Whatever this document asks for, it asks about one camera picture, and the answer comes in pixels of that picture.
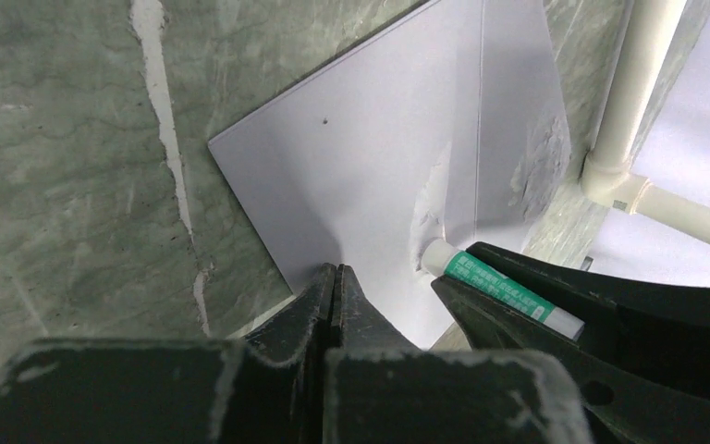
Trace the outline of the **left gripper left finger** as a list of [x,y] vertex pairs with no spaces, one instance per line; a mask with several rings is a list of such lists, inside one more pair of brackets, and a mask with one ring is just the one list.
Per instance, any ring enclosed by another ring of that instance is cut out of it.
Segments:
[[41,339],[0,368],[0,443],[318,443],[337,279],[241,339]]

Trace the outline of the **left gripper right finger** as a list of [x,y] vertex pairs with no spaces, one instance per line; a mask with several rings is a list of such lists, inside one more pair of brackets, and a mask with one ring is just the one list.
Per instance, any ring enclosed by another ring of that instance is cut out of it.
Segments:
[[341,327],[324,358],[326,443],[591,443],[581,396],[527,350],[362,347]]

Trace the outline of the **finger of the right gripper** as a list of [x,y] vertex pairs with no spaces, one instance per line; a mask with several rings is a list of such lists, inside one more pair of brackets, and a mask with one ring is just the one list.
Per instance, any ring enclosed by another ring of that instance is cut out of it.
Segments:
[[569,371],[599,443],[710,443],[710,400],[629,373],[592,355],[578,340],[520,314],[450,277],[432,285],[475,349],[546,352]]
[[592,355],[710,400],[710,288],[581,271],[484,242],[467,251],[583,320],[582,347]]

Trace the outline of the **green white glue stick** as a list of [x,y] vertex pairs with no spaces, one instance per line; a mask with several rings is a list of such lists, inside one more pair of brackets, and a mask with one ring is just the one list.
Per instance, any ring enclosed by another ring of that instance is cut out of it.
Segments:
[[568,339],[577,340],[584,330],[585,323],[579,317],[443,239],[431,240],[421,254],[420,264],[434,277],[454,278]]

